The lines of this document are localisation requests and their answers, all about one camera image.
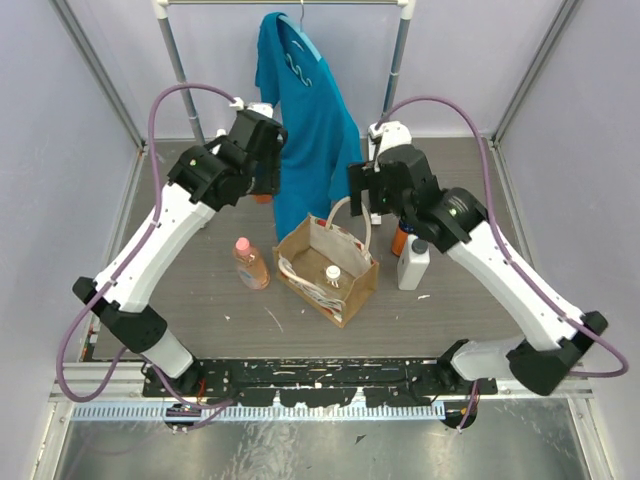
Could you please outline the blue orange spray bottle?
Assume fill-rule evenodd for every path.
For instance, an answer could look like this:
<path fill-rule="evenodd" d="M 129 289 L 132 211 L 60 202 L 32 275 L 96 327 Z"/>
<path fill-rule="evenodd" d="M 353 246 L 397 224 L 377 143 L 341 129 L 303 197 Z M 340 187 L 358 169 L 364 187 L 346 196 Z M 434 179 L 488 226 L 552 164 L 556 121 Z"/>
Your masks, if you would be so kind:
<path fill-rule="evenodd" d="M 409 224 L 407 224 L 402 220 L 398 221 L 398 225 L 395 230 L 395 234 L 391 244 L 391 252 L 396 257 L 399 257 L 402 254 L 406 240 L 408 236 L 413 232 L 414 232 L 414 229 L 412 226 L 410 226 Z"/>

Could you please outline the pink cap peach bottle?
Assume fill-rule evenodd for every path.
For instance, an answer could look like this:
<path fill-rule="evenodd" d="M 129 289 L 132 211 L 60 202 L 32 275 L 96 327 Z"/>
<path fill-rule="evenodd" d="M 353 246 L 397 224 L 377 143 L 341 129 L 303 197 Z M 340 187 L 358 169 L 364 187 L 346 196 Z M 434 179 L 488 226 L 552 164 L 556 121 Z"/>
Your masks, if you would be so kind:
<path fill-rule="evenodd" d="M 265 289 L 270 282 L 269 270 L 260 251 L 246 237 L 239 237 L 233 248 L 236 270 L 251 290 Z"/>

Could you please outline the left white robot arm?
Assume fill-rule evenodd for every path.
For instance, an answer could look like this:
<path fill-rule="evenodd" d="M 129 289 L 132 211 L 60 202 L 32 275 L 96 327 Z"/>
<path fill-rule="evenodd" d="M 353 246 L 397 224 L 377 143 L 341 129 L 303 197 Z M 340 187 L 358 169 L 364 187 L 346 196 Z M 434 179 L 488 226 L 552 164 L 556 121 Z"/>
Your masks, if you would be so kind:
<path fill-rule="evenodd" d="M 187 149 L 160 191 L 153 209 L 118 256 L 95 278 L 81 277 L 76 296 L 92 304 L 100 322 L 131 352 L 143 355 L 165 374 L 178 396 L 194 393 L 200 372 L 194 355 L 150 306 L 156 285 L 197 231 L 226 206 L 247 195 L 276 193 L 284 127 L 267 103 L 239 110 L 230 131 Z"/>

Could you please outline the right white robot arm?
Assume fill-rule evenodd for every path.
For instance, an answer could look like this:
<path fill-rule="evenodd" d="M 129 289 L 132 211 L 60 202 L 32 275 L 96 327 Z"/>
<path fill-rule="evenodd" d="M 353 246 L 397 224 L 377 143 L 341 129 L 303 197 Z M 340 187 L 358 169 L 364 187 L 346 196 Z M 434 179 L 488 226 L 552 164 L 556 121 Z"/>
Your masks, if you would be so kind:
<path fill-rule="evenodd" d="M 412 145 L 383 152 L 376 162 L 348 168 L 351 213 L 362 214 L 361 194 L 379 214 L 392 213 L 415 235 L 471 273 L 505 308 L 522 339 L 459 340 L 438 362 L 444 390 L 459 394 L 474 380 L 515 379 L 531 392 L 550 395 L 593 345 L 607 320 L 562 300 L 493 232 L 486 208 L 468 190 L 442 188 L 425 154 Z"/>

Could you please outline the blue orange pump bottle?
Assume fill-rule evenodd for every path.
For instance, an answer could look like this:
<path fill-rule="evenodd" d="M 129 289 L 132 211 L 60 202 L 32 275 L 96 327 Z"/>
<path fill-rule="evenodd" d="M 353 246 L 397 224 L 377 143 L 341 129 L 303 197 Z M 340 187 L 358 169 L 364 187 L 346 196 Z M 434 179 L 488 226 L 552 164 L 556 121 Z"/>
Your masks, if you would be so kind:
<path fill-rule="evenodd" d="M 253 195 L 254 200 L 258 204 L 269 204 L 273 201 L 272 193 L 256 193 Z"/>

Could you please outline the white bottle grey cap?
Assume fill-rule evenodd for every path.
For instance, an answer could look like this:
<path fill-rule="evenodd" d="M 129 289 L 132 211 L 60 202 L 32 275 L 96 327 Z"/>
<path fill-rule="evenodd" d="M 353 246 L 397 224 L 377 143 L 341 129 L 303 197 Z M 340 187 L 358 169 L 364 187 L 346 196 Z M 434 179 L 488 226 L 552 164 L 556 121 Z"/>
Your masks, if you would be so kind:
<path fill-rule="evenodd" d="M 429 265 L 429 244 L 410 234 L 397 263 L 398 288 L 402 291 L 416 290 Z"/>

